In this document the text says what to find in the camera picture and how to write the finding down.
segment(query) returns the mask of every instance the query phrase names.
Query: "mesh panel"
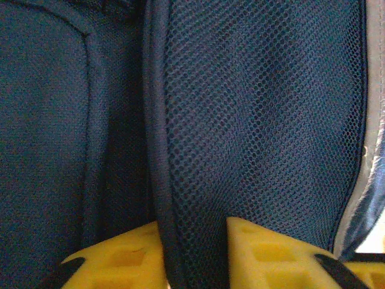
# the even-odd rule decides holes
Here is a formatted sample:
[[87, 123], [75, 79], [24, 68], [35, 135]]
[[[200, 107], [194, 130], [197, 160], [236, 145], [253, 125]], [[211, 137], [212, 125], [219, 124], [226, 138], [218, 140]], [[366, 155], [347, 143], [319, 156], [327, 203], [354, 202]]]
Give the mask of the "mesh panel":
[[362, 146], [360, 1], [171, 1], [165, 98], [189, 287], [227, 285], [226, 216], [330, 249]]

